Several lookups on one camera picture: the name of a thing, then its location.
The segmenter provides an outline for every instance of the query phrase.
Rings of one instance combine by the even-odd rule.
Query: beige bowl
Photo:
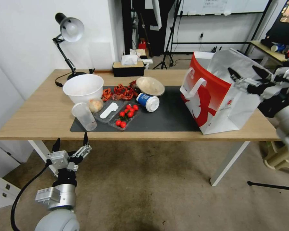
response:
[[[147,95],[161,96],[165,92],[165,86],[152,77],[140,77],[136,80],[136,84],[141,92]]]

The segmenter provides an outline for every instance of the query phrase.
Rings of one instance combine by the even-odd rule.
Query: lamp arm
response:
[[[64,52],[62,51],[61,47],[60,47],[60,43],[62,43],[64,41],[64,39],[60,39],[59,37],[61,36],[61,34],[59,34],[57,37],[53,38],[53,42],[55,43],[55,45],[57,46],[57,48],[59,49],[60,53],[62,54],[62,56],[64,57],[64,60],[66,61],[67,65],[69,66],[69,68],[72,70],[73,75],[76,75],[76,67],[74,66],[74,64],[66,57],[66,55],[64,54]]]

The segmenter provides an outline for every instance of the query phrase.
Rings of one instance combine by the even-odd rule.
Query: shopping bag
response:
[[[214,74],[198,63],[199,52],[195,52],[180,87],[182,100],[203,134],[241,129],[260,103],[256,95],[233,86],[227,69],[231,67],[239,73],[243,70],[245,76],[255,78],[252,65],[258,64],[234,50],[221,52],[213,55],[208,66]],[[248,64],[240,69],[240,62],[245,61]]]

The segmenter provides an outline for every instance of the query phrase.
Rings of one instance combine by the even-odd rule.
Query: wooden table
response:
[[[260,41],[251,41],[250,43],[252,45],[254,45],[257,49],[259,49],[263,53],[265,53],[265,57],[263,58],[262,62],[260,63],[261,66],[264,66],[270,57],[279,63],[287,61],[287,59],[285,58],[285,55],[283,55],[279,52],[271,51],[270,48],[268,48],[265,45],[263,45],[262,43],[260,43]]]
[[[82,140],[83,132],[70,132],[74,121],[71,114],[72,101],[62,88],[55,85],[55,78],[69,70],[55,70],[22,105],[13,117],[1,128],[1,140],[28,140],[40,157],[46,161],[49,150],[42,140]],[[186,70],[146,70],[145,76],[151,76],[164,85],[182,84]],[[114,77],[111,73],[99,73],[104,85],[119,83],[128,85],[137,77]],[[239,157],[250,141],[276,141],[274,127],[256,110],[241,130],[202,135],[201,132],[88,132],[90,140],[159,140],[159,141],[237,141],[211,178],[215,186],[234,161]]]

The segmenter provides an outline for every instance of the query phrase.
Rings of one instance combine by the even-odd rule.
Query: bag handle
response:
[[[185,76],[184,76],[184,79],[183,79],[183,84],[185,83],[185,80],[188,76],[188,74],[193,71],[194,69],[192,67],[190,67],[188,69],[188,71],[186,72]],[[196,92],[198,91],[199,87],[201,85],[203,86],[206,86],[206,80],[204,78],[199,78],[198,81],[196,82],[196,84],[193,86],[193,88],[190,90],[190,92],[187,92],[185,90],[185,88],[183,87],[183,84],[182,86],[180,87],[180,92],[184,95],[185,98],[192,98]]]

